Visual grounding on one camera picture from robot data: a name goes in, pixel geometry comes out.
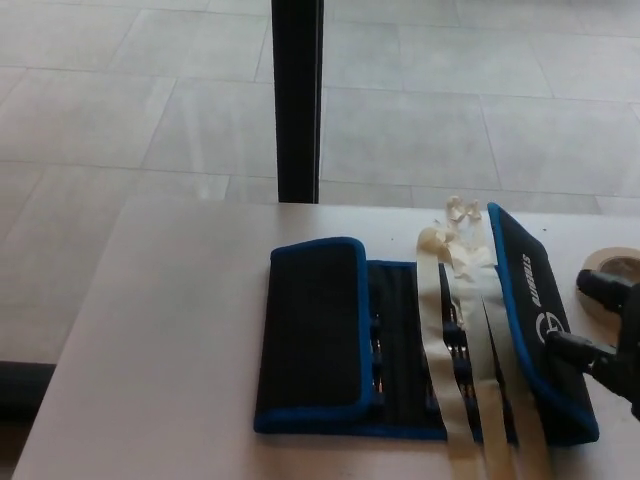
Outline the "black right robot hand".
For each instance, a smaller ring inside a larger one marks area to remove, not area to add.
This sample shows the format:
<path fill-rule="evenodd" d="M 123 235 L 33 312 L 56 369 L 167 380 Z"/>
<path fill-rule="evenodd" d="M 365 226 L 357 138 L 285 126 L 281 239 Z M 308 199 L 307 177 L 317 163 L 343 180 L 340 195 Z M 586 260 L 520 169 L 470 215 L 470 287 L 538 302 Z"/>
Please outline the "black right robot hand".
<path fill-rule="evenodd" d="M 574 334 L 551 331 L 545 339 L 546 352 L 629 401 L 632 415 L 638 417 L 639 285 L 619 276 L 583 269 L 576 286 L 580 293 L 620 317 L 617 345 L 598 345 Z"/>

